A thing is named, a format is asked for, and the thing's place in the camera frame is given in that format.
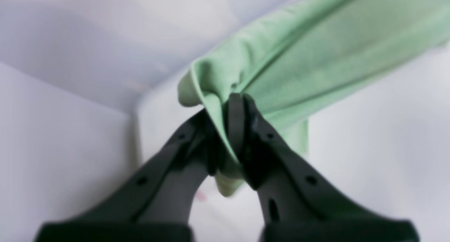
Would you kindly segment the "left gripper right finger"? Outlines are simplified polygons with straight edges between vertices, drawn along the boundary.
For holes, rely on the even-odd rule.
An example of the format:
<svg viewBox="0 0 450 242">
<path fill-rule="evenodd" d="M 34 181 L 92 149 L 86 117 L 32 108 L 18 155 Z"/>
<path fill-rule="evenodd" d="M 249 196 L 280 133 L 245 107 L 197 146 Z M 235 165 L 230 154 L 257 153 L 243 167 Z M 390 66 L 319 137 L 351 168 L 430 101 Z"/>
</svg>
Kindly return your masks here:
<svg viewBox="0 0 450 242">
<path fill-rule="evenodd" d="M 295 153 L 251 96 L 231 94 L 227 138 L 265 222 L 261 242 L 418 242 L 410 221 L 355 203 Z"/>
</svg>

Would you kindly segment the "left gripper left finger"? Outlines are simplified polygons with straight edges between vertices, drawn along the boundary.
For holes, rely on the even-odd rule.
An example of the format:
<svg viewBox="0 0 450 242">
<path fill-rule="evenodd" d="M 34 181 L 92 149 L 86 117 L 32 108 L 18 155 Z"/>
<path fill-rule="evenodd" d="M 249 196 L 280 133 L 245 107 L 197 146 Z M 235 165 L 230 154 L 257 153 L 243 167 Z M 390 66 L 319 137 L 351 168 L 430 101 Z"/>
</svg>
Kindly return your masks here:
<svg viewBox="0 0 450 242">
<path fill-rule="evenodd" d="M 214 171 L 207 157 L 216 132 L 201 110 L 116 192 L 63 222 L 45 223 L 37 242 L 194 242 L 194 196 Z"/>
</svg>

